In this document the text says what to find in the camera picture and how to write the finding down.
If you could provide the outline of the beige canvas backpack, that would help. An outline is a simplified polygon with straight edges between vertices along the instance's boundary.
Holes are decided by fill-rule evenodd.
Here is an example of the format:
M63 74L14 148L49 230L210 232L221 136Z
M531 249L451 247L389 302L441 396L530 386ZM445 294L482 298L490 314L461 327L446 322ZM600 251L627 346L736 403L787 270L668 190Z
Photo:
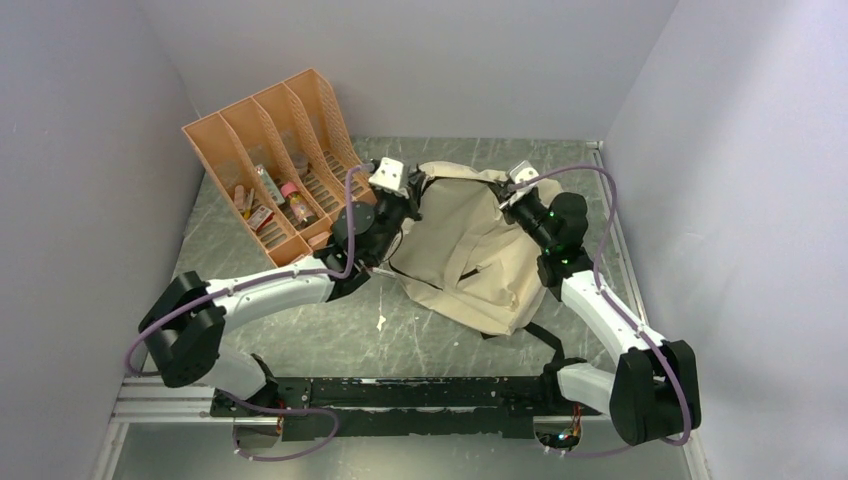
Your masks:
M541 250L499 208L493 190L506 172L444 161L420 169L421 218L404 224L387 260L408 297L489 336L527 326L545 297Z

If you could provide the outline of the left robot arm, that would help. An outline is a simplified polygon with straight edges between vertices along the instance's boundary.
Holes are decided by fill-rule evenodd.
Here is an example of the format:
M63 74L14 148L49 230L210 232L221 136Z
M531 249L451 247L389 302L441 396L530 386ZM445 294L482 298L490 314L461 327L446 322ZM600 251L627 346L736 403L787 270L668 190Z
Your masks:
M279 384L269 367L256 355L227 348L222 338L283 310L346 297L370 280L403 223L419 219L426 176L389 158L363 168L376 202L349 201L324 247L258 274L204 281L190 271L168 285L139 324L139 341L166 387L204 384L254 416L278 407Z

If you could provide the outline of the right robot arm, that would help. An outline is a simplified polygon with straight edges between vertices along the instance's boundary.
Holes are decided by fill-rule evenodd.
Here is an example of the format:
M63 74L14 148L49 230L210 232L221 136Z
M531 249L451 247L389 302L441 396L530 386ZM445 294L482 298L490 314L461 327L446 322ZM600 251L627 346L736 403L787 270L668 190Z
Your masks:
M701 422L694 351L653 330L608 286L584 246L585 198L565 192L545 203L536 187L519 190L498 182L491 189L505 220L539 247L542 286L584 321L616 363L609 373L557 356L542 375L542 406L553 414L576 405L606 415L631 446L685 443Z

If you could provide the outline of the green white card pack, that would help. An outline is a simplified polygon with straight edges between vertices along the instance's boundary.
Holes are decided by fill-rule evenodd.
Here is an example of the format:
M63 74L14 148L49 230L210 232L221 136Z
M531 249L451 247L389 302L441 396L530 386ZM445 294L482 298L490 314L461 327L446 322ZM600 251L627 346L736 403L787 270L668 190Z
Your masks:
M276 206L284 205L285 202L286 202L286 199L282 195L281 191L279 190L279 188L275 184L274 179L271 177L270 173L265 168L265 166L264 165L257 165L255 167L255 171L256 171L257 176L259 177L262 185L267 190L269 197L271 198L273 203Z

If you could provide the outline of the white red-capped marker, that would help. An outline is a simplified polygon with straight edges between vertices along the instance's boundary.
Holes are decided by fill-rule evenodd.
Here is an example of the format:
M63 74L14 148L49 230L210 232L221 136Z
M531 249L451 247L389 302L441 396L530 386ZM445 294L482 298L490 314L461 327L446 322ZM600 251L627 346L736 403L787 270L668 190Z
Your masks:
M382 276L386 278L395 279L397 277L396 273L390 269L380 268L380 267L368 267L361 266L360 270L363 273L366 273L369 276Z

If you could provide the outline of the pink-capped glitter bottle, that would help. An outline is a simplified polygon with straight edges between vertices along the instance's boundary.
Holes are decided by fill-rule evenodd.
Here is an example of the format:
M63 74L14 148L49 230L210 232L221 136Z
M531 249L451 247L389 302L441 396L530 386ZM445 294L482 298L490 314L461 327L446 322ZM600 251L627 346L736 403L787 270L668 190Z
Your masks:
M309 226L317 220L317 215L294 182L284 183L280 191L300 225Z

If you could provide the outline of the clear jar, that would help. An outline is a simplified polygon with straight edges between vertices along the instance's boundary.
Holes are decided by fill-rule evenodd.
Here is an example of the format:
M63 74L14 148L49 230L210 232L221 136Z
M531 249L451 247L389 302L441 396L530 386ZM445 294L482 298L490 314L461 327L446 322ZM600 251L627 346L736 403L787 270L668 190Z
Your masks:
M301 153L292 153L290 160L299 177L304 177L309 173L309 158Z

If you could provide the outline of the orange plastic file organizer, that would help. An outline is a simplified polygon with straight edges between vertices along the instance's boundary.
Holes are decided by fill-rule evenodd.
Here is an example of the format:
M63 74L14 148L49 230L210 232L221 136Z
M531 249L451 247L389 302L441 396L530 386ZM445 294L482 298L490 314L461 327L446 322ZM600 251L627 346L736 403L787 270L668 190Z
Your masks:
M345 182L350 168L359 164L339 103L330 82L314 69L239 100L183 128L206 173L226 205L276 266L284 266L322 248L333 223L350 194L355 201L374 203L375 195L364 173ZM292 153L309 158L309 173L299 177ZM264 165L277 187L294 182L317 215L302 226L288 205L276 206L255 167ZM259 205L274 217L253 232L237 211L237 185L255 190L252 210Z

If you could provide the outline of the red small box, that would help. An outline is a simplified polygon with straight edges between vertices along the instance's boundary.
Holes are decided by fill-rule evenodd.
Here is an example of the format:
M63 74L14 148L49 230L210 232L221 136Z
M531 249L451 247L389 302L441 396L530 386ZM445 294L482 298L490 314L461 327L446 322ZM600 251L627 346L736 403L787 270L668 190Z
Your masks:
M274 211L264 205L259 205L251 211L246 223L253 232L258 232L274 217Z

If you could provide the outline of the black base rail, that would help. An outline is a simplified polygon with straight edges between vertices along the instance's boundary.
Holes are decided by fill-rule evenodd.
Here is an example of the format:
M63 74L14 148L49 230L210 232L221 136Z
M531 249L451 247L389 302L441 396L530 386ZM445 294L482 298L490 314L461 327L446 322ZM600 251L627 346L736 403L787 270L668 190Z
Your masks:
M280 377L285 441L339 437L498 434L534 439L573 414L593 416L539 376L342 378Z

